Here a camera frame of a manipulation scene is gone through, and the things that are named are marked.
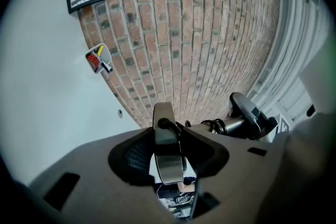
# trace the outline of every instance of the red object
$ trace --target red object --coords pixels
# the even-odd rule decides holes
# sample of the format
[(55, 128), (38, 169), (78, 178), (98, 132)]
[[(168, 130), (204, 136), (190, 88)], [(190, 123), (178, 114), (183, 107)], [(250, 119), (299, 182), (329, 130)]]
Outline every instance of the red object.
[(93, 70), (96, 71), (98, 69), (98, 65), (99, 65), (99, 60), (97, 59), (97, 57), (92, 55), (92, 54), (87, 54), (86, 59), (91, 64)]

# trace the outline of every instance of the yellow marker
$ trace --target yellow marker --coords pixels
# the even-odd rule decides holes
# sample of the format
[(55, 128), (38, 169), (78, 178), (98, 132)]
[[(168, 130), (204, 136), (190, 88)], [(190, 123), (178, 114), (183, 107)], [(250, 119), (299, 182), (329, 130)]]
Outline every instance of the yellow marker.
[(103, 51), (103, 48), (104, 48), (104, 45), (101, 45), (101, 46), (99, 47), (98, 52), (97, 52), (98, 57), (100, 57), (101, 52)]

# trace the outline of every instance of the person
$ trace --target person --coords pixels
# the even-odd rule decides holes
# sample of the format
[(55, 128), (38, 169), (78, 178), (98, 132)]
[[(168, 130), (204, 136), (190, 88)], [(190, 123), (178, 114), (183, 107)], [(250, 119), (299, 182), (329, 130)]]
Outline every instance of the person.
[(183, 193), (193, 193), (195, 191), (195, 182), (195, 177), (184, 177), (183, 182), (177, 184), (165, 185), (163, 183), (156, 183), (154, 190), (159, 199), (176, 199)]

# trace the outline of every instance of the person's arm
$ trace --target person's arm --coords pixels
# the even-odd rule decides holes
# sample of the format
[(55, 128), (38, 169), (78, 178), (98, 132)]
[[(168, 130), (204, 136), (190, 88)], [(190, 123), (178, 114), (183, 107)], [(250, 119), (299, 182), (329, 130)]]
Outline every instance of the person's arm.
[(190, 184), (190, 185), (184, 185), (183, 182), (178, 182), (177, 183), (178, 190), (182, 193), (193, 193), (195, 191), (195, 185)]

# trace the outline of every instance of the brick wall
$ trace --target brick wall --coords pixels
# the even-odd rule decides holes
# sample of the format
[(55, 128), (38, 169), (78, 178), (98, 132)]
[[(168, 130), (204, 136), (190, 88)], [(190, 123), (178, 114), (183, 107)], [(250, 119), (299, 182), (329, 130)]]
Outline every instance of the brick wall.
[(164, 101), (182, 123), (223, 118), (263, 67), (278, 13), (279, 0), (106, 0), (79, 18), (88, 47), (109, 47), (107, 83), (145, 127)]

